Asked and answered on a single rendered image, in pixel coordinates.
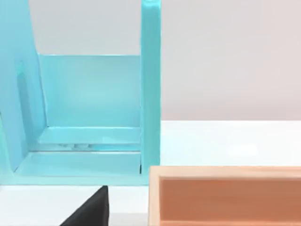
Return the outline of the light blue rack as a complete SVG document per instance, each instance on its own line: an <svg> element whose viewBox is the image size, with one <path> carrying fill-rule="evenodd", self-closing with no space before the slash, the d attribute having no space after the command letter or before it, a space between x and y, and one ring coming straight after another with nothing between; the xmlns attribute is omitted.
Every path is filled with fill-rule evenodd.
<svg viewBox="0 0 301 226"><path fill-rule="evenodd" d="M137 55L41 54L28 0L0 0L0 185L146 186L160 164L161 0Z"/></svg>

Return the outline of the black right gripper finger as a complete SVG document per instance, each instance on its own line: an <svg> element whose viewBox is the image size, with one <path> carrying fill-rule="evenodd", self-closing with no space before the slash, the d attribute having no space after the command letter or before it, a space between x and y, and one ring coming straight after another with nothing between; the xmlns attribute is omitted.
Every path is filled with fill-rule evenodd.
<svg viewBox="0 0 301 226"><path fill-rule="evenodd" d="M60 226L109 226L109 189L99 188Z"/></svg>

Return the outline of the shallow salmon-coloured box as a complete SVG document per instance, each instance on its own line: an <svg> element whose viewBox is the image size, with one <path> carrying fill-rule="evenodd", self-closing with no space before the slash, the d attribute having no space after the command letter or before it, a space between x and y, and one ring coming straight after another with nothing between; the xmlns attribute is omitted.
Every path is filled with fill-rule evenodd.
<svg viewBox="0 0 301 226"><path fill-rule="evenodd" d="M301 226L301 167L152 166L148 226Z"/></svg>

